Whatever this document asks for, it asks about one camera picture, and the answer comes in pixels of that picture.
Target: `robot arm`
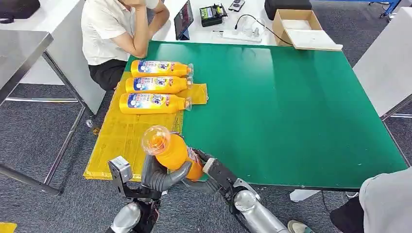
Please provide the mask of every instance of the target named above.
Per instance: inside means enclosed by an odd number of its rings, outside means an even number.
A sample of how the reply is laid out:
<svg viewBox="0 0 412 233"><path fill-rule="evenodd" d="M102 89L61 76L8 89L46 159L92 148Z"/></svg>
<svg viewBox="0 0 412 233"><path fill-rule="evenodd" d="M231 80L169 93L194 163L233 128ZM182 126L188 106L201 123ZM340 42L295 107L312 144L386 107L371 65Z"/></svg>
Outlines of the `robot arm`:
<svg viewBox="0 0 412 233"><path fill-rule="evenodd" d="M247 182L235 176L219 160L207 157L199 150L196 153L207 160L203 172L221 186L220 194L244 228L251 233L290 233L275 215L260 204L259 194Z"/></svg>
<svg viewBox="0 0 412 233"><path fill-rule="evenodd" d="M289 233L282 222L260 204L260 196L247 182L234 175L219 160L201 150L193 151L206 161L203 168L209 176L206 182L184 179L190 170L189 162L167 174L166 168L155 157L146 156L142 182L138 189L131 189L126 185L132 178L130 164L121 156L109 161L115 187L123 196L132 199L132 203L119 211L106 233L150 233L158 218L161 192L180 180L189 188L205 193L213 194L218 190L230 212L251 233Z"/></svg>

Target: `gray carpet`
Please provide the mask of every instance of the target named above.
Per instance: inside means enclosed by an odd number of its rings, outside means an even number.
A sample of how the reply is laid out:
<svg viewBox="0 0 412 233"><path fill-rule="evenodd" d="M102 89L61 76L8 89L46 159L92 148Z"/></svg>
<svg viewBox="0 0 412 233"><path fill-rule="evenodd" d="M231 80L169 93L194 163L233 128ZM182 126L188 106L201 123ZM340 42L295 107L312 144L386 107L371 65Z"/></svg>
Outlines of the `gray carpet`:
<svg viewBox="0 0 412 233"><path fill-rule="evenodd" d="M365 2L313 2L323 28L343 44L348 61L354 65L386 26L379 20L381 5ZM96 115L101 123L110 103L108 93ZM64 87L20 84L13 96L67 97ZM408 106L402 112L411 113ZM78 104L6 102L0 107L0 163L43 180L74 121ZM0 175L0 221L18 224L17 233L104 232L116 212L126 203L109 181L86 180L82 174L96 137L81 121L66 155L52 181L64 189L58 197L41 193ZM402 150L412 161L410 132L412 121L389 119L388 126ZM339 232L330 222L322 195L293 203L289 191L270 186L255 186L262 203L287 223L296 219L317 233ZM329 210L346 201L342 192L325 192ZM229 214L222 199L176 185L162 199L158 233L238 233L245 232Z"/></svg>

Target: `orange bottle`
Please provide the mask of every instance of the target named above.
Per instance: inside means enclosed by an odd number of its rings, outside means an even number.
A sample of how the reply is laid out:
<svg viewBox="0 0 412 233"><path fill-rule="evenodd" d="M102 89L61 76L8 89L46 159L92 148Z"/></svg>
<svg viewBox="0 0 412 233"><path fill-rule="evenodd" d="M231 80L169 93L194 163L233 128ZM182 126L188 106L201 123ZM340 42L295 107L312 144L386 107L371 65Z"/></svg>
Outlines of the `orange bottle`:
<svg viewBox="0 0 412 233"><path fill-rule="evenodd" d="M185 109L190 111L191 107L190 97L165 94L124 93L119 101L120 111L124 114L171 114Z"/></svg>
<svg viewBox="0 0 412 233"><path fill-rule="evenodd" d="M135 60L130 66L133 77L148 76L193 76L193 64L185 65L180 62L161 62Z"/></svg>
<svg viewBox="0 0 412 233"><path fill-rule="evenodd" d="M126 80L127 93L156 93L177 94L191 88L193 78L179 78L176 76L128 78Z"/></svg>
<svg viewBox="0 0 412 233"><path fill-rule="evenodd" d="M185 161L190 161L192 166L186 176L192 181L197 181L203 175L203 166L199 156L186 146L183 138L172 134L161 125L150 127L142 137L143 150L156 156L159 163L170 170L179 169Z"/></svg>

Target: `black pants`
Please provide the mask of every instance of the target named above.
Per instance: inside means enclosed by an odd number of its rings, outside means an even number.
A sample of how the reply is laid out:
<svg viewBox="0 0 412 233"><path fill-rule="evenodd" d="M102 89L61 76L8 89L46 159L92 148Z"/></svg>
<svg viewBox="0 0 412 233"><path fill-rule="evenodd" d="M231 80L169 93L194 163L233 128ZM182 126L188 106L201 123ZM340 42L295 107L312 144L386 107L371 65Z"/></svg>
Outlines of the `black pants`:
<svg viewBox="0 0 412 233"><path fill-rule="evenodd" d="M125 61L112 59L97 66L89 65L90 76L101 88L110 91L120 81L126 64Z"/></svg>
<svg viewBox="0 0 412 233"><path fill-rule="evenodd" d="M359 197L330 212L330 220L343 233L363 233L363 209Z"/></svg>

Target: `green table mat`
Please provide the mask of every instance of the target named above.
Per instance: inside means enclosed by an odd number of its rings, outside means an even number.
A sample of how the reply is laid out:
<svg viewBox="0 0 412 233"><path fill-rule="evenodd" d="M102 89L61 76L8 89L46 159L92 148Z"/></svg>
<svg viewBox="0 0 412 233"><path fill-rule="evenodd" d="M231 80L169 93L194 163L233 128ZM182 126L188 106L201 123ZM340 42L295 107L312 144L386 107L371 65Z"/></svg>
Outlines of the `green table mat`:
<svg viewBox="0 0 412 233"><path fill-rule="evenodd" d="M247 182L359 188L406 168L340 51L152 41L147 60L194 64L209 101L184 113L185 141Z"/></svg>

